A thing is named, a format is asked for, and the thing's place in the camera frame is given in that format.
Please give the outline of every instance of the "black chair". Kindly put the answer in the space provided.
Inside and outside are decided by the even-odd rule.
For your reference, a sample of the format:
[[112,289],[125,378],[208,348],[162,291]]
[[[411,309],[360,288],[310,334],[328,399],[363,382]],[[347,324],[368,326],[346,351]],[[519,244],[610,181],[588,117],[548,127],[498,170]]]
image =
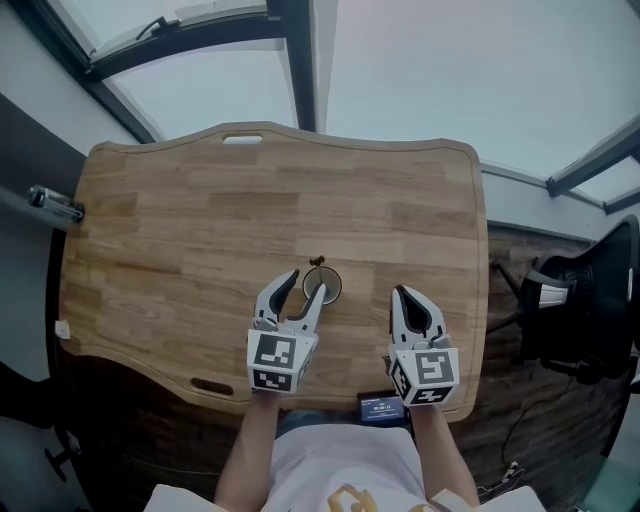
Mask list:
[[494,262],[518,297],[518,310],[487,334],[517,322],[522,343],[514,363],[540,359],[585,384],[620,377],[640,339],[639,238],[638,219],[627,216],[582,253],[534,260],[521,286]]

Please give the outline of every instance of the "metal beam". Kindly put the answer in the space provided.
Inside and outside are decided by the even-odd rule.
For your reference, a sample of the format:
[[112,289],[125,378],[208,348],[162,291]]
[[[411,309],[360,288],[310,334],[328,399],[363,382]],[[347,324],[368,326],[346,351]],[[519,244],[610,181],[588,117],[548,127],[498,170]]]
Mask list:
[[97,60],[86,77],[104,80],[127,69],[177,53],[219,44],[277,39],[283,37],[282,24],[267,13],[241,14],[177,27],[169,33],[151,36]]
[[615,212],[619,212],[620,210],[624,210],[629,206],[633,206],[634,204],[640,203],[640,187],[630,190],[622,194],[621,196],[616,197],[614,200],[610,202],[604,203],[604,213],[607,215]]
[[640,114],[601,141],[578,161],[549,178],[549,195],[557,197],[639,151]]
[[269,2],[269,12],[279,13],[287,41],[291,86],[298,128],[316,131],[316,96],[313,80],[313,44],[309,0]]
[[[532,176],[530,174],[525,174],[515,169],[501,167],[499,165],[485,162],[483,160],[480,160],[480,172],[483,174],[499,176],[500,178],[505,178],[508,180],[519,181],[520,183],[526,183],[527,185],[533,185],[534,187],[543,188],[545,190],[547,188],[547,183],[542,178],[538,178],[537,176]],[[571,199],[575,199],[576,201],[581,201],[585,204],[589,204],[600,209],[604,208],[604,204],[602,201],[595,199],[594,197],[591,197],[590,195],[585,194],[580,190],[572,190],[571,192],[567,192],[564,195]]]
[[87,80],[88,57],[44,0],[9,0],[22,22],[78,84],[138,142],[155,142],[143,124],[103,83]]
[[636,11],[636,14],[640,16],[640,0],[627,0],[629,5]]

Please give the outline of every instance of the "wooden tabletop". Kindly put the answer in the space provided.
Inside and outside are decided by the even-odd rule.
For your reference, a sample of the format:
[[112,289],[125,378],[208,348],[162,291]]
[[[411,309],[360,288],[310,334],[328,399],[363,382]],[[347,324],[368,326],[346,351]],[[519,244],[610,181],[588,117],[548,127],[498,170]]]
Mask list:
[[[261,136],[237,145],[234,136]],[[487,309],[487,226],[478,157],[439,139],[339,139],[273,123],[220,125],[143,146],[96,146],[76,199],[60,288],[75,355],[133,368],[184,400],[245,410],[246,335],[259,291],[324,255],[343,282],[318,350],[285,408],[347,409],[392,389],[382,356],[389,299],[406,284],[443,311],[466,417]],[[284,314],[304,303],[301,281]]]

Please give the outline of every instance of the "phone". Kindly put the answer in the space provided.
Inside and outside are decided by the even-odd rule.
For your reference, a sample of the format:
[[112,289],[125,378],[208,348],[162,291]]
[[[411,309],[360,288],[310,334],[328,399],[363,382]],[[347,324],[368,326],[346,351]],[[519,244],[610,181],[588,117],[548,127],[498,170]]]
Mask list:
[[394,391],[358,395],[360,421],[375,427],[403,427],[408,423],[402,399]]

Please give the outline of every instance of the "black and white marker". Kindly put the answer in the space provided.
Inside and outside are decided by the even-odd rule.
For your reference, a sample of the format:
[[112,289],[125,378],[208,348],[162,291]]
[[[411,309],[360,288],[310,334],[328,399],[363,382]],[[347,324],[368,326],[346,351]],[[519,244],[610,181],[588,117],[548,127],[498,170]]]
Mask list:
[[253,389],[295,393],[318,344],[315,334],[327,287],[320,283],[298,316],[279,323],[299,271],[287,272],[258,295],[247,338],[247,368]]
[[460,369],[440,309],[413,288],[396,286],[390,328],[389,376],[404,405],[449,400],[460,384]]

